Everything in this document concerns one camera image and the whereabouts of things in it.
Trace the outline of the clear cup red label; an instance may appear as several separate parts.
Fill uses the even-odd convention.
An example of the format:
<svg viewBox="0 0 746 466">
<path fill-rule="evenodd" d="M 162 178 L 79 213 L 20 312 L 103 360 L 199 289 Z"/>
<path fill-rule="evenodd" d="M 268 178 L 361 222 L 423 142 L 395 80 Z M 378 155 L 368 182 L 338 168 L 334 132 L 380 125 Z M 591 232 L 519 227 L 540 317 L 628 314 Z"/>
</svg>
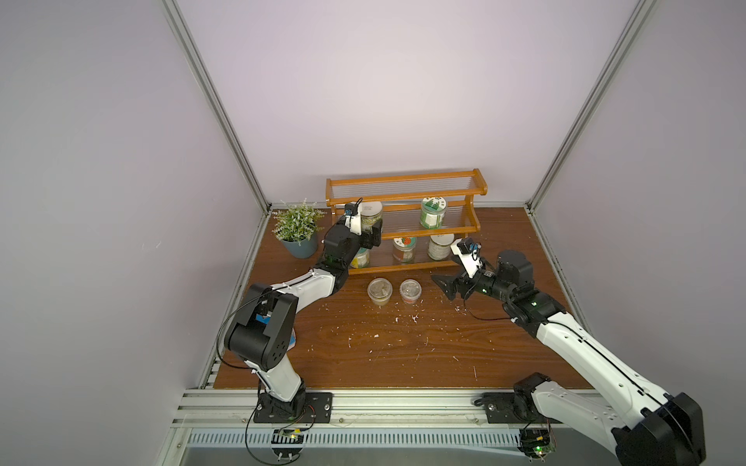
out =
<svg viewBox="0 0 746 466">
<path fill-rule="evenodd" d="M 399 287 L 400 296 L 406 304 L 417 304 L 422 297 L 422 292 L 421 284 L 413 279 L 403 281 Z"/>
</svg>

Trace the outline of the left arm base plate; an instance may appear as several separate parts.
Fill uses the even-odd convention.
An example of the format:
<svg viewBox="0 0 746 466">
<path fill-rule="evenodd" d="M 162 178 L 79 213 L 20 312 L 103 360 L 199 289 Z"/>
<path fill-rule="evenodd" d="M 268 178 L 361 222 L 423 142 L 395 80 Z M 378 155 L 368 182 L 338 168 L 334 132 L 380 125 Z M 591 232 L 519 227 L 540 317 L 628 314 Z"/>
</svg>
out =
<svg viewBox="0 0 746 466">
<path fill-rule="evenodd" d="M 254 423 L 330 423 L 333 393 L 303 391 L 289 402 L 262 392 L 254 411 Z"/>
</svg>

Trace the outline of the tomato lid jar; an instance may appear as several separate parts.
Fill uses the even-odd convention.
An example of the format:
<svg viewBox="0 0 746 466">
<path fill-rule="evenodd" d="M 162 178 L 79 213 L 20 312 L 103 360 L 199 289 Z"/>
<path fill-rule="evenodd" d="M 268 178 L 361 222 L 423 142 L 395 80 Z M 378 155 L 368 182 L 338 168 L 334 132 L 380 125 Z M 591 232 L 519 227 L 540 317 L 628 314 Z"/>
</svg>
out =
<svg viewBox="0 0 746 466">
<path fill-rule="evenodd" d="M 416 256 L 416 237 L 397 237 L 392 240 L 392 256 L 398 263 L 413 263 Z"/>
</svg>

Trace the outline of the white green Ideal jar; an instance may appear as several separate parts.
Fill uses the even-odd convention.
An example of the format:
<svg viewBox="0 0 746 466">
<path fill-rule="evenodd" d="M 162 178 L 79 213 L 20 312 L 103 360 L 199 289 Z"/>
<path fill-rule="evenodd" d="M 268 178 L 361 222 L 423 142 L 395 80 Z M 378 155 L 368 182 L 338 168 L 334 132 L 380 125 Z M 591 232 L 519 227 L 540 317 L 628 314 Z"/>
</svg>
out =
<svg viewBox="0 0 746 466">
<path fill-rule="evenodd" d="M 380 201 L 363 201 L 359 205 L 361 214 L 361 228 L 363 231 L 371 231 L 373 225 L 383 218 L 383 203 Z"/>
</svg>

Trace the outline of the green tree lid jar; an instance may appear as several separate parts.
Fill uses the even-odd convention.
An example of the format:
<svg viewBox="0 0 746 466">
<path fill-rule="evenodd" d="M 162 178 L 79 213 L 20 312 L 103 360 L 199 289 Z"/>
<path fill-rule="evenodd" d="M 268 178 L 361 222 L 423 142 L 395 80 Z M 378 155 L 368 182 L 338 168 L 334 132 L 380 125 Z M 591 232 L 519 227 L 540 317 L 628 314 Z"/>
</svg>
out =
<svg viewBox="0 0 746 466">
<path fill-rule="evenodd" d="M 444 197 L 426 197 L 421 202 L 420 225 L 424 229 L 439 229 L 443 226 L 448 203 Z"/>
</svg>

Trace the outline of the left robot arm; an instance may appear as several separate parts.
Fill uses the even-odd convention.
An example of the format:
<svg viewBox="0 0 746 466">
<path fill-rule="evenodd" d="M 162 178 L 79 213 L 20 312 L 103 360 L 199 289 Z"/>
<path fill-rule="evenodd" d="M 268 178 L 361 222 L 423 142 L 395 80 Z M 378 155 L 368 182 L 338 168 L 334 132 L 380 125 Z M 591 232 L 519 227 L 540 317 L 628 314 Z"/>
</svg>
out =
<svg viewBox="0 0 746 466">
<path fill-rule="evenodd" d="M 298 419 L 307 406 L 306 386 L 289 361 L 296 314 L 316 301 L 338 293 L 361 249 L 381 245 L 383 222 L 369 230 L 340 219 L 324 236 L 324 249 L 306 274 L 276 285 L 255 283 L 223 334 L 223 346 L 254 371 L 265 387 L 260 405 L 281 417 Z"/>
</svg>

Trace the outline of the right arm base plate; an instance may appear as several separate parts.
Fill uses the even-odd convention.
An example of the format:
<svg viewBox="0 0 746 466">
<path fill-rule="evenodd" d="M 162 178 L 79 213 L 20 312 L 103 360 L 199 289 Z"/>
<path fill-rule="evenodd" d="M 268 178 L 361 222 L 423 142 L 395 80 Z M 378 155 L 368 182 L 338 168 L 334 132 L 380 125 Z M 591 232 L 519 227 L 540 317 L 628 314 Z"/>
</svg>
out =
<svg viewBox="0 0 746 466">
<path fill-rule="evenodd" d="M 537 411 L 533 395 L 533 391 L 485 392 L 472 404 L 484 412 L 491 424 L 545 423 L 547 417 Z M 549 421 L 557 422 L 551 417 Z"/>
</svg>

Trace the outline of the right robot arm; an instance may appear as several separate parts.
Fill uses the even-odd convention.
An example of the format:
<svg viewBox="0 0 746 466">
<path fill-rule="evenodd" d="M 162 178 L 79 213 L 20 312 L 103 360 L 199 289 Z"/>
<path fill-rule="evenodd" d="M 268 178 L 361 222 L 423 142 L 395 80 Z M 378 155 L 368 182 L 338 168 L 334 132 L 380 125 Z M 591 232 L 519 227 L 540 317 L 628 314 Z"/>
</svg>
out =
<svg viewBox="0 0 746 466">
<path fill-rule="evenodd" d="M 670 394 L 594 339 L 561 303 L 539 290 L 522 252 L 505 250 L 491 266 L 469 239 L 452 247 L 456 276 L 433 281 L 449 300 L 481 293 L 501 302 L 508 319 L 554 351 L 602 397 L 577 395 L 535 373 L 514 386 L 520 416 L 555 419 L 609 450 L 623 465 L 701 465 L 706 458 L 701 406 Z"/>
</svg>

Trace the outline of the clear cup yellow seeds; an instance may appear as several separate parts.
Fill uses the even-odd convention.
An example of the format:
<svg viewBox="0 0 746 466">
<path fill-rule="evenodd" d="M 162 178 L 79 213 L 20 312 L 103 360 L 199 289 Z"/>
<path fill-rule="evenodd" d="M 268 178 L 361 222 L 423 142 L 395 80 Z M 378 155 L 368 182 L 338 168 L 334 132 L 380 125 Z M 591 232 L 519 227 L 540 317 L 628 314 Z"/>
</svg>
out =
<svg viewBox="0 0 746 466">
<path fill-rule="evenodd" d="M 367 293 L 376 306 L 383 307 L 392 298 L 392 284 L 385 278 L 375 278 L 369 283 Z"/>
</svg>

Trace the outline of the sunflower lid jar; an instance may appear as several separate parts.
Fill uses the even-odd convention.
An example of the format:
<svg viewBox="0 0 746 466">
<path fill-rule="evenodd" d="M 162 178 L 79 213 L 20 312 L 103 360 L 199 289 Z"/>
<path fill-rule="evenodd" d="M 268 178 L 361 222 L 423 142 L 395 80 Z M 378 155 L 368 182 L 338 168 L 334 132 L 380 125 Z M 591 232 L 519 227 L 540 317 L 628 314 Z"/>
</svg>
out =
<svg viewBox="0 0 746 466">
<path fill-rule="evenodd" d="M 363 269 L 368 267 L 369 264 L 370 250 L 366 248 L 360 248 L 351 262 L 351 267 L 354 269 Z"/>
</svg>

